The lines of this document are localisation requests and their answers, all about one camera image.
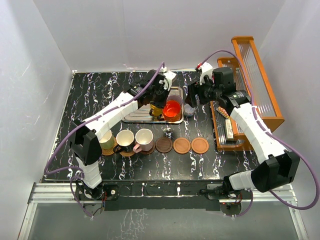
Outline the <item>orange red mug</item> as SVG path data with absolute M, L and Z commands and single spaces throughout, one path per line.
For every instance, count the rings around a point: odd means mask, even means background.
M 182 109 L 180 104 L 175 100 L 167 101 L 164 109 L 162 110 L 162 115 L 167 122 L 176 122 L 181 118 Z

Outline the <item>pink mug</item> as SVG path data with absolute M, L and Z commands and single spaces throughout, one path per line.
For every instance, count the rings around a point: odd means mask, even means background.
M 154 135 L 151 130 L 142 128 L 135 134 L 135 146 L 133 147 L 135 153 L 148 152 L 153 148 L 153 145 Z

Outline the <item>black mug white inside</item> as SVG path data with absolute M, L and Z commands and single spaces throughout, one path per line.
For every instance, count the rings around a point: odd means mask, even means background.
M 116 146 L 113 148 L 114 153 L 131 153 L 134 148 L 135 136 L 130 130 L 122 130 L 116 135 Z

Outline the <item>light brown wooden coaster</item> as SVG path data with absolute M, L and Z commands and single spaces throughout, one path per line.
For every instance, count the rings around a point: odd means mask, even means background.
M 173 142 L 174 151 L 178 154 L 186 154 L 191 149 L 191 143 L 187 138 L 180 137 Z

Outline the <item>dark brown wooden coaster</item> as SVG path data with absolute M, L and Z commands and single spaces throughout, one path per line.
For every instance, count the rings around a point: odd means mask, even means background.
M 148 150 L 148 151 L 143 151 L 142 150 L 139 153 L 142 154 L 142 155 L 150 155 L 150 154 L 152 154 L 154 152 L 155 148 L 156 148 L 155 145 L 153 145 L 150 150 Z

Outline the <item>cream yellow mug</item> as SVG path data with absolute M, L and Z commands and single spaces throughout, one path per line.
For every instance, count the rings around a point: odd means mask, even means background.
M 101 140 L 99 141 L 99 144 L 103 150 L 109 150 L 114 147 L 115 144 L 115 138 L 113 136 L 113 133 L 111 130 L 108 130 Z

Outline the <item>woven rattan coaster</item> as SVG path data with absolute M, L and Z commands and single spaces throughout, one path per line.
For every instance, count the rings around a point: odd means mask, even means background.
M 123 157 L 131 157 L 135 154 L 135 152 L 129 148 L 122 148 L 119 154 Z
M 114 142 L 113 146 L 108 148 L 108 149 L 102 149 L 102 155 L 104 156 L 111 156 L 113 155 L 115 152 L 114 152 L 114 148 L 117 146 L 117 143 Z

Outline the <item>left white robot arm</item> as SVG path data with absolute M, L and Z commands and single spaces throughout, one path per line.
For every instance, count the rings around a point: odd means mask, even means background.
M 99 159 L 103 153 L 99 141 L 124 117 L 144 105 L 153 104 L 164 108 L 176 73 L 161 68 L 150 70 L 147 75 L 124 87 L 119 96 L 105 108 L 84 121 L 74 121 L 74 133 L 69 147 L 75 156 L 84 177 L 79 188 L 87 198 L 97 200 L 103 195 Z

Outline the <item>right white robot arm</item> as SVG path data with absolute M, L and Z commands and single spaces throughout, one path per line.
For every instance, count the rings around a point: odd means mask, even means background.
M 213 68 L 205 62 L 197 67 L 198 81 L 188 85 L 185 103 L 195 108 L 216 101 L 242 129 L 259 162 L 254 170 L 225 176 L 222 186 L 212 192 L 233 199 L 241 190 L 264 193 L 291 183 L 296 175 L 300 158 L 272 138 L 272 133 L 258 115 L 245 90 L 237 90 L 233 70 L 229 67 Z

